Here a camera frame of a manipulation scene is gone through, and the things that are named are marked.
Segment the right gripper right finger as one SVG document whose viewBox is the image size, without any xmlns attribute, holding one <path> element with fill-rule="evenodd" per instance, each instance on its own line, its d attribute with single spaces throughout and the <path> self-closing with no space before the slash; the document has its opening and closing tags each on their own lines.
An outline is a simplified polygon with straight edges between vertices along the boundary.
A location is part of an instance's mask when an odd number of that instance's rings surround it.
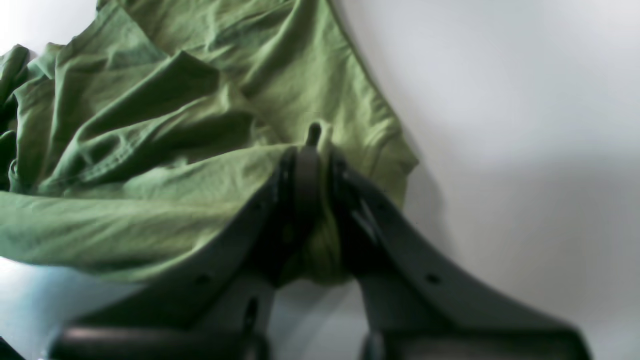
<svg viewBox="0 0 640 360">
<path fill-rule="evenodd" d="M 423 237 L 339 152 L 329 198 L 365 303 L 363 360 L 589 360 L 579 330 L 478 280 Z"/>
</svg>

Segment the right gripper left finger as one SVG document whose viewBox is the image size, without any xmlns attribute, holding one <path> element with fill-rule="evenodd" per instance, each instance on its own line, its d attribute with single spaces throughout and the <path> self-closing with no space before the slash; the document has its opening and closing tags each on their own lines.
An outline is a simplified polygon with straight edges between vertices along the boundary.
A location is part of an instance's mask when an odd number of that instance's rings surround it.
<svg viewBox="0 0 640 360">
<path fill-rule="evenodd" d="M 71 321 L 51 360 L 269 360 L 282 271 L 321 209 L 317 148 L 290 148 L 220 234 L 176 268 Z"/>
</svg>

